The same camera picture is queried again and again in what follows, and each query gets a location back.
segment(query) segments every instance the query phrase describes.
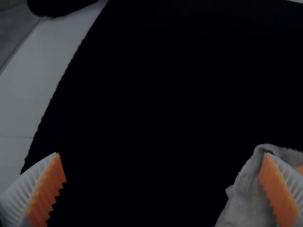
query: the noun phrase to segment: dark object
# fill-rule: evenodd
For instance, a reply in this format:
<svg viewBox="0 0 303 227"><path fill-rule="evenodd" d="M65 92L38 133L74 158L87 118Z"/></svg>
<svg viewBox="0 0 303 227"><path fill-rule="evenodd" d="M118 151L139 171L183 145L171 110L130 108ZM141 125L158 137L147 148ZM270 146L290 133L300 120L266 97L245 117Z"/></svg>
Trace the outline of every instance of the dark object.
<svg viewBox="0 0 303 227"><path fill-rule="evenodd" d="M110 1L21 171L60 153L67 183L48 225L193 226L199 217L214 226L256 145L303 150L282 133L272 101L245 96L264 99L255 76L282 73L279 59L301 48L302 10L284 0Z"/></svg>
<svg viewBox="0 0 303 227"><path fill-rule="evenodd" d="M98 0L27 0L28 7L37 16L60 17L86 7Z"/></svg>

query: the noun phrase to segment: white floor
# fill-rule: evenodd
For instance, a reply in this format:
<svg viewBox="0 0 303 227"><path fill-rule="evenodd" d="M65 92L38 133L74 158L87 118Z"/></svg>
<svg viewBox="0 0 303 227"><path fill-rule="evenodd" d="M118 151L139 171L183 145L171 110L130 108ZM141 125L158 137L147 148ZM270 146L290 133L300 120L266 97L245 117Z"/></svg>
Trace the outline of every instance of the white floor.
<svg viewBox="0 0 303 227"><path fill-rule="evenodd" d="M45 18L0 75L0 193L18 178L58 82L106 3Z"/></svg>

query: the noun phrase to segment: gray cloth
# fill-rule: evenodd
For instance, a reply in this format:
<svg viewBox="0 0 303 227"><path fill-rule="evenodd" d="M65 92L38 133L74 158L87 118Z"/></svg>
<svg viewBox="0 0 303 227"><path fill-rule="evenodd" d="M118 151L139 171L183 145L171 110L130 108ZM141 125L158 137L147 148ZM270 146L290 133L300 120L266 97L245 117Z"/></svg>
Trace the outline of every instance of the gray cloth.
<svg viewBox="0 0 303 227"><path fill-rule="evenodd" d="M226 189L228 201L216 227L275 227L276 217L259 184L259 171L264 152L271 152L294 168L303 165L303 153L271 144L258 145L246 162L234 185ZM300 216L296 227L303 226Z"/></svg>
<svg viewBox="0 0 303 227"><path fill-rule="evenodd" d="M26 4L0 11L0 73L40 20Z"/></svg>

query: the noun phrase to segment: white plastic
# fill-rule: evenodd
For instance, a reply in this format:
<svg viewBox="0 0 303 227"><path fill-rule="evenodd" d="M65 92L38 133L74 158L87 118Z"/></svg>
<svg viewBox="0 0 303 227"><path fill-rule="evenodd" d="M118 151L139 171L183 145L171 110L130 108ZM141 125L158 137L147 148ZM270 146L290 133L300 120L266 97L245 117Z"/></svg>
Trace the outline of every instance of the white plastic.
<svg viewBox="0 0 303 227"><path fill-rule="evenodd" d="M37 183L55 154L45 157L30 167L0 196L0 219L3 227L30 226L25 212Z"/></svg>

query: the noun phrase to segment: black fabric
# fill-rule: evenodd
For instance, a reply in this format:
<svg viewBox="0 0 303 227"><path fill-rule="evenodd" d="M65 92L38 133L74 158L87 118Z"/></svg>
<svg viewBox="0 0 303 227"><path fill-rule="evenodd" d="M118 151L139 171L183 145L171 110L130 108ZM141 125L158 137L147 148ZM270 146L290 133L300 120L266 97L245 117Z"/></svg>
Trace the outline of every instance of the black fabric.
<svg viewBox="0 0 303 227"><path fill-rule="evenodd" d="M60 153L68 182L48 225L214 226L256 145L303 150L265 98L284 95L266 76L302 53L302 16L282 0L110 1L21 171Z"/></svg>
<svg viewBox="0 0 303 227"><path fill-rule="evenodd" d="M37 16L60 17L77 11L98 0L27 0L28 7Z"/></svg>

